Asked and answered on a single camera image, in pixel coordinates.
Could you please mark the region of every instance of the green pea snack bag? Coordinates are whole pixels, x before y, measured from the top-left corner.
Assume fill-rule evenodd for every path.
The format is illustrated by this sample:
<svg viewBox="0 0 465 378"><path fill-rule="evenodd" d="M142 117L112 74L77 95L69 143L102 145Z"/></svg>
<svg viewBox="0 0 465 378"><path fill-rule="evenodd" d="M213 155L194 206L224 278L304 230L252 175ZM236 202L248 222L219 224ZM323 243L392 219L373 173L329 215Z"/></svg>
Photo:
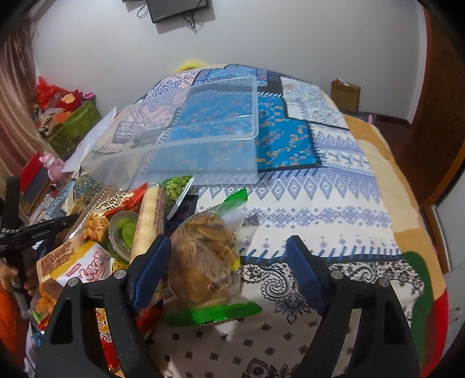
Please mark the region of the green pea snack bag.
<svg viewBox="0 0 465 378"><path fill-rule="evenodd" d="M164 307L173 326L202 325L261 312L243 297L237 233L246 215L247 191L186 219L171 236L169 285L178 299Z"/></svg>
<svg viewBox="0 0 465 378"><path fill-rule="evenodd" d="M171 219L194 182L194 176L173 177L161 183L166 192L165 214Z"/></svg>

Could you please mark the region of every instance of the blue gripper pad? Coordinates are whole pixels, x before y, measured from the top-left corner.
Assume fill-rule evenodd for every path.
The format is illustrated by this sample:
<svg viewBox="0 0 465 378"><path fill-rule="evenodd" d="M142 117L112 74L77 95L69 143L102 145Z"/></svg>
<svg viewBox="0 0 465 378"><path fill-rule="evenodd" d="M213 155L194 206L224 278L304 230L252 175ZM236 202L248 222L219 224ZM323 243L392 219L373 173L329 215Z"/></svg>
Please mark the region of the blue gripper pad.
<svg viewBox="0 0 465 378"><path fill-rule="evenodd" d="M170 239L165 236L160 243L157 243L157 240L155 240L145 255L149 256L149 258L147 261L144 261L145 267L139 273L132 295L132 305L137 312L150 304L158 282L160 282L165 273L166 264L168 264L168 259L171 255Z"/></svg>
<svg viewBox="0 0 465 378"><path fill-rule="evenodd" d="M324 289L329 285L329 269L320 257L310 253L298 236L287 239L286 255L309 307L316 310L320 316L324 316L328 307L325 303Z"/></svg>

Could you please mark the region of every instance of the hand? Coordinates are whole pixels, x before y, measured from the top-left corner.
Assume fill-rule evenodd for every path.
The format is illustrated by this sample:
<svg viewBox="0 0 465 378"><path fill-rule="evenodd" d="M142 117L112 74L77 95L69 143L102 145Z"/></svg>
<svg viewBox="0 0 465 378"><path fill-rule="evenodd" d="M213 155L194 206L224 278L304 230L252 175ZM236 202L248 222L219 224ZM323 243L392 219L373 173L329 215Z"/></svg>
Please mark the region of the hand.
<svg viewBox="0 0 465 378"><path fill-rule="evenodd" d="M0 284L7 293L12 294L13 288L11 286L11 279L18 275L18 270L13 268L5 263L0 263ZM26 269L27 281L24 283L24 289L27 290L27 293L30 296L34 295L35 289L39 284L39 279L37 278L37 270L35 264L32 264L29 268Z"/></svg>

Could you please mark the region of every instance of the orange sleeve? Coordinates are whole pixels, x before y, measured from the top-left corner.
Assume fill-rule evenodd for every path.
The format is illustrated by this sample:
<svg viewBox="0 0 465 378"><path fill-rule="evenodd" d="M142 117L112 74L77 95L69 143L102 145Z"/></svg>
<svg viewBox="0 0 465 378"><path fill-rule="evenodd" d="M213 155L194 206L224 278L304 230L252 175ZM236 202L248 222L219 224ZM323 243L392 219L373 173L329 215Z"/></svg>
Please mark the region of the orange sleeve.
<svg viewBox="0 0 465 378"><path fill-rule="evenodd" d="M14 296L0 285L0 338L21 369L24 369L28 326L29 321L22 318Z"/></svg>

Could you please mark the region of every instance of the wooden floor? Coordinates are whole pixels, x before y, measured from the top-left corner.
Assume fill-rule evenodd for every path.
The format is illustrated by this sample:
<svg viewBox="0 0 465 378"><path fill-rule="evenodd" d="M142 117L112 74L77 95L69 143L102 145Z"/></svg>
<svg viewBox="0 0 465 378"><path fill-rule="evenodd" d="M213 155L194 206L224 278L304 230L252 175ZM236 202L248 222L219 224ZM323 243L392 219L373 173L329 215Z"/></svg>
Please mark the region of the wooden floor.
<svg viewBox="0 0 465 378"><path fill-rule="evenodd" d="M389 120L377 120L375 126L386 139L392 154L402 173L408 180L410 187L421 205L434 191L434 183L428 180L427 169L423 166L417 150L413 133L405 124L391 123Z"/></svg>

